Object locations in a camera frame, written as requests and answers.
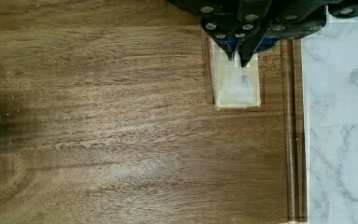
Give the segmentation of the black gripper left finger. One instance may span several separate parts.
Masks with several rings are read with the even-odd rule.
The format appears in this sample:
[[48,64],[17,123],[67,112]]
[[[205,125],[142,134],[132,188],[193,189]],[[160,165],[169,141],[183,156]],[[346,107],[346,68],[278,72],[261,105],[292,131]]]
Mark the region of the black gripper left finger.
[[199,19],[202,29],[225,52],[234,59],[238,50],[241,23],[237,20],[239,0],[166,0]]

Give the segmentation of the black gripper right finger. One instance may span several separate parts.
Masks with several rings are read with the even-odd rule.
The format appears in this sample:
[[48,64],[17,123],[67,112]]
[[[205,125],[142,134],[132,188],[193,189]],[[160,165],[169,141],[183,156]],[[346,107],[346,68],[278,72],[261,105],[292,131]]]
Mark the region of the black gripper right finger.
[[323,29],[327,14],[358,17],[358,0],[239,0],[238,19],[244,26],[252,25],[239,49],[241,66],[278,40],[299,39]]

